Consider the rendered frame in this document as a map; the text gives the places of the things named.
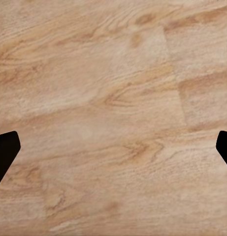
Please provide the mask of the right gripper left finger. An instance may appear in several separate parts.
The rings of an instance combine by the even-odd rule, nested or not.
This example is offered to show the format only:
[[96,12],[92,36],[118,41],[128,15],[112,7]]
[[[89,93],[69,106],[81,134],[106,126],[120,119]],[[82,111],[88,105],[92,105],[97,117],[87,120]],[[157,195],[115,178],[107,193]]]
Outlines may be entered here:
[[0,134],[0,182],[21,149],[17,131]]

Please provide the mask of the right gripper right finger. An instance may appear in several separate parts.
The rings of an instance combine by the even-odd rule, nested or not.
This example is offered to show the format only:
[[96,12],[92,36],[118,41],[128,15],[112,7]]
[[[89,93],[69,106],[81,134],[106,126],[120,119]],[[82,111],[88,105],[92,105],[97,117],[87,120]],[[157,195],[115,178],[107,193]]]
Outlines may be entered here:
[[220,131],[217,142],[216,142],[216,149],[227,163],[227,131]]

